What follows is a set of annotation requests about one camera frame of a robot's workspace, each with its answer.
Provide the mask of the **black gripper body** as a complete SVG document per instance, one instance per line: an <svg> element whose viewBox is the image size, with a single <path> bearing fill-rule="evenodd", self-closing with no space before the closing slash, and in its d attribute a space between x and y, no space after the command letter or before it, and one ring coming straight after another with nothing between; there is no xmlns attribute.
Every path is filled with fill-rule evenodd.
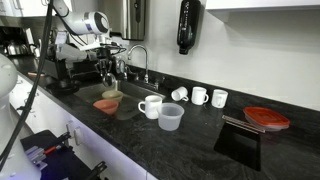
<svg viewBox="0 0 320 180"><path fill-rule="evenodd" d="M114 61L114 57L111 54L111 50L112 50L111 46L102 46L95 50L96 57L98 58L97 65L99 67L101 67L103 63L108 64L109 62Z"/></svg>

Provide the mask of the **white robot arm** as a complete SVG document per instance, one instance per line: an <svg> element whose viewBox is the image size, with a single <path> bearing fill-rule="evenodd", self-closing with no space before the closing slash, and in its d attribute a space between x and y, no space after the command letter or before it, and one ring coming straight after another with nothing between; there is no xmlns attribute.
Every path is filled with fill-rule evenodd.
<svg viewBox="0 0 320 180"><path fill-rule="evenodd" d="M65 60L84 60L87 51L94 50L99 62L110 59L112 40L109 36L110 26L107 16L99 11L73 12L64 0L52 0L53 9L71 35L95 36L95 41L79 48L71 45L59 45L58 53Z"/></svg>

